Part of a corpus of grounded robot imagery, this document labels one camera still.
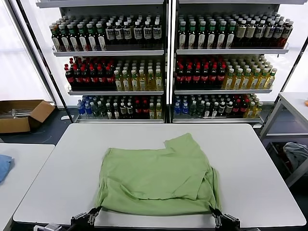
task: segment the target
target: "cardboard box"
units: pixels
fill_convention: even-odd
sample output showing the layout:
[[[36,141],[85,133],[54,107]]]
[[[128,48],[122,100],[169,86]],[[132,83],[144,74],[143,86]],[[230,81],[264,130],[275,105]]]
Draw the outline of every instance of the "cardboard box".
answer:
[[[15,109],[32,109],[28,117],[0,119],[0,133],[26,132],[38,128],[55,109],[44,100],[1,101],[0,113]]]

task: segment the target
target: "table leg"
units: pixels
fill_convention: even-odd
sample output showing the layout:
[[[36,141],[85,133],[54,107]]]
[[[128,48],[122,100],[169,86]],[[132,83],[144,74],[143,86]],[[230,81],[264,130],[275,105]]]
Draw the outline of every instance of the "table leg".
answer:
[[[285,183],[288,186],[288,188],[290,188],[307,171],[308,171],[308,158],[285,180]]]
[[[269,119],[267,120],[266,124],[264,125],[264,128],[262,129],[260,133],[260,140],[263,141],[263,139],[266,137],[267,133],[269,132],[271,126],[273,125],[274,121],[276,120],[276,117],[278,116],[279,112],[282,110],[283,104],[282,101],[279,100],[276,104],[274,110],[269,116]]]

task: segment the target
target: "shelf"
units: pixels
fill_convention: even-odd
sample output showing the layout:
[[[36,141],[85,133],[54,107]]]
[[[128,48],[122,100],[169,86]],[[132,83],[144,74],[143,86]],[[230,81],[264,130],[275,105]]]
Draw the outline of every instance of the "shelf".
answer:
[[[163,124],[163,119],[78,119],[77,123],[86,124]]]
[[[289,49],[184,49],[177,54],[286,54]]]
[[[40,8],[82,7],[82,6],[121,6],[121,5],[161,5],[164,0],[41,0]]]
[[[57,51],[54,51],[53,54],[56,57],[163,55],[164,54],[164,50],[144,50],[144,51],[70,51],[70,52],[57,52]]]
[[[69,95],[163,95],[163,91],[68,91]]]
[[[307,0],[179,0],[180,4],[296,4],[303,5]]]
[[[247,123],[256,124],[262,123],[260,118],[246,119],[246,118],[208,118],[208,119],[173,119],[173,123],[201,123],[201,124],[216,124],[216,123]]]
[[[260,94],[270,93],[270,90],[175,90],[176,95],[203,95],[203,94]]]

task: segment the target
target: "blue cloth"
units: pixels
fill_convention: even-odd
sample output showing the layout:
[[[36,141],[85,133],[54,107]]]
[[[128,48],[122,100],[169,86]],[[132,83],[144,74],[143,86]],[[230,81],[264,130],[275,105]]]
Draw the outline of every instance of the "blue cloth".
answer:
[[[7,155],[0,155],[0,182],[4,180],[10,169],[12,158]]]

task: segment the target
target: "beverage shelf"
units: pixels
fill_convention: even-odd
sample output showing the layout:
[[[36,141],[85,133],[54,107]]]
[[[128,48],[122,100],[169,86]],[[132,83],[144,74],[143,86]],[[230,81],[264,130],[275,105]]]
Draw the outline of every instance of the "beverage shelf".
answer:
[[[54,51],[53,54],[56,57],[163,55],[164,54],[164,50],[144,50],[144,51],[70,51],[70,52],[57,52],[57,51]]]
[[[270,90],[174,90],[176,95],[203,95],[203,94],[260,94],[270,93]]]
[[[40,8],[82,7],[82,6],[121,6],[121,5],[161,5],[164,0],[39,0]]]
[[[215,123],[247,123],[257,124],[262,123],[260,118],[205,118],[205,119],[173,119],[173,123],[200,123],[200,124],[215,124]]]
[[[86,124],[163,124],[163,119],[78,119],[77,123]]]
[[[163,91],[73,91],[67,92],[69,95],[163,95]]]
[[[228,4],[228,3],[242,3],[242,4],[296,4],[303,5],[307,0],[179,0],[180,4]]]

